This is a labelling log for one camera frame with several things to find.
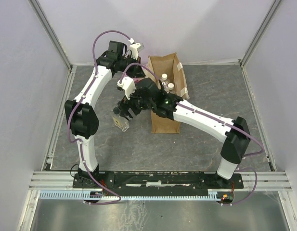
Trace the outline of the square glass bottle yellow label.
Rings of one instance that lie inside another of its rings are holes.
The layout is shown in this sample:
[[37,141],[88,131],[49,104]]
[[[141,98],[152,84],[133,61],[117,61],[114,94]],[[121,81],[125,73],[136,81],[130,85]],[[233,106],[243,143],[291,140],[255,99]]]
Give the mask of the square glass bottle yellow label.
[[115,106],[113,109],[112,118],[114,121],[114,124],[119,127],[123,132],[127,131],[129,128],[129,121],[125,119],[124,117],[120,116],[120,109]]

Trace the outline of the beige canvas tote bag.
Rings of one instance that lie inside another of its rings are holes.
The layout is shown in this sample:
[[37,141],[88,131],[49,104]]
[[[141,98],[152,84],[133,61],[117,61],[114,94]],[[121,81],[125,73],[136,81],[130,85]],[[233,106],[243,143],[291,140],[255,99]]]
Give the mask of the beige canvas tote bag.
[[161,91],[161,99],[157,106],[170,111],[163,114],[151,112],[152,133],[179,134],[181,123],[172,120],[172,111],[178,99],[190,98],[183,65],[178,55],[171,53],[165,56],[149,56],[147,68],[148,70],[145,69],[144,73]]

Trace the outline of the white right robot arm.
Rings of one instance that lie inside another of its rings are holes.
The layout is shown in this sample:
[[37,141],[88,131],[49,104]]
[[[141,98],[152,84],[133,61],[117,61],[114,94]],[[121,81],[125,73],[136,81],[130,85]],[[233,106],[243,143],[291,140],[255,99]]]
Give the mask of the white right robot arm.
[[133,118],[132,113],[138,115],[142,110],[151,110],[160,118],[191,125],[220,141],[223,144],[221,161],[214,181],[220,188],[231,184],[232,175],[250,143],[245,119],[224,118],[200,109],[180,96],[167,93],[150,78],[134,82],[132,78],[124,77],[117,82],[117,88],[125,93],[118,106],[120,115],[127,120]]

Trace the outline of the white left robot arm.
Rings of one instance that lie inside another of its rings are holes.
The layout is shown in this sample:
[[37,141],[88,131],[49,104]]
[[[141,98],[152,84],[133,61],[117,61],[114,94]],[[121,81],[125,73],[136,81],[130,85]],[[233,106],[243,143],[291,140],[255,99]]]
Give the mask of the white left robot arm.
[[74,100],[65,102],[67,134],[75,136],[80,157],[78,174],[90,188],[97,187],[101,180],[94,150],[94,135],[99,126],[95,105],[103,89],[117,72],[124,73],[123,79],[117,83],[118,87],[124,90],[125,96],[130,97],[135,91],[133,78],[143,77],[144,72],[139,66],[133,66],[129,73],[125,69],[131,63],[140,63],[139,51],[143,48],[141,43],[132,39],[129,46],[110,41],[108,50],[95,60],[96,66],[84,88]]

